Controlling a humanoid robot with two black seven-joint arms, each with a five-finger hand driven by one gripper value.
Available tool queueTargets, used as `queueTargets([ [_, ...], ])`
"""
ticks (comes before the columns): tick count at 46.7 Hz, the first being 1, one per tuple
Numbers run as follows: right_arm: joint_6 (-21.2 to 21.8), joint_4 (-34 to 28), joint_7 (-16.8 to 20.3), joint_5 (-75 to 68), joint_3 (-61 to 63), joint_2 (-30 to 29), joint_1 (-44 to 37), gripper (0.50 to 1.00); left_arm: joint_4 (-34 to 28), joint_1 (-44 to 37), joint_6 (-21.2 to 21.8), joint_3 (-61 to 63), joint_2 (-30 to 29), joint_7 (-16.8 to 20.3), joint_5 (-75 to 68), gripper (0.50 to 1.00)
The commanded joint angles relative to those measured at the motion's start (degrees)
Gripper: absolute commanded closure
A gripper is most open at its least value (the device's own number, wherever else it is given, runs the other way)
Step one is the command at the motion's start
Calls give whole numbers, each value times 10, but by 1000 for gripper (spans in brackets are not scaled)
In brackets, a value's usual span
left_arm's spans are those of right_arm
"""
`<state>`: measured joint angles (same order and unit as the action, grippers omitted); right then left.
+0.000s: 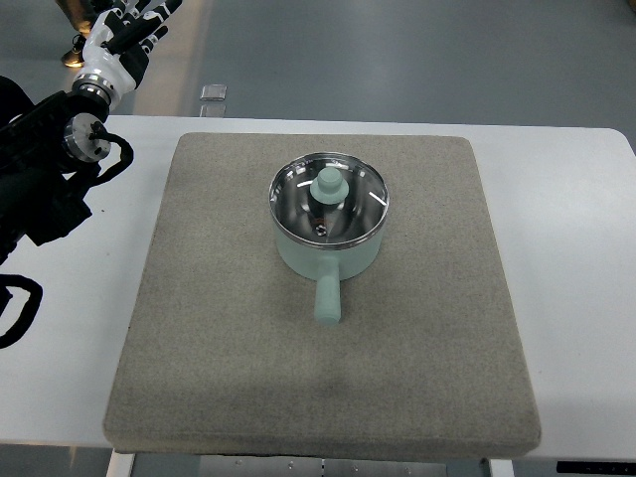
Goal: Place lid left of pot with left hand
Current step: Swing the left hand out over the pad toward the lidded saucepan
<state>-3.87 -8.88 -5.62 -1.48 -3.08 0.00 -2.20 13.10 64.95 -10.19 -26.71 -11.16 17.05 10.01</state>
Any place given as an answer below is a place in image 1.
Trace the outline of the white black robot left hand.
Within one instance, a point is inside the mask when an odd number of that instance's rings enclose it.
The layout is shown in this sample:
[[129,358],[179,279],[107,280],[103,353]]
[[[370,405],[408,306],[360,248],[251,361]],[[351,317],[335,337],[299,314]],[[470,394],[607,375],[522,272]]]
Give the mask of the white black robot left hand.
[[97,17],[84,44],[83,66],[72,90],[92,95],[109,111],[137,89],[149,65],[149,55],[168,32],[166,22],[182,5],[163,1],[112,1]]

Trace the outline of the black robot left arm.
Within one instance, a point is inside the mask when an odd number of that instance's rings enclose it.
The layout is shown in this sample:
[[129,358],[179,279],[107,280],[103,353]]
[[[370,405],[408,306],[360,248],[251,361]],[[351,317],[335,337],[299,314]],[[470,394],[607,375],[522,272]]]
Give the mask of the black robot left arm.
[[104,123],[103,90],[80,86],[34,103],[1,79],[1,257],[22,237],[35,245],[63,238],[90,217],[88,190],[133,161],[131,145]]

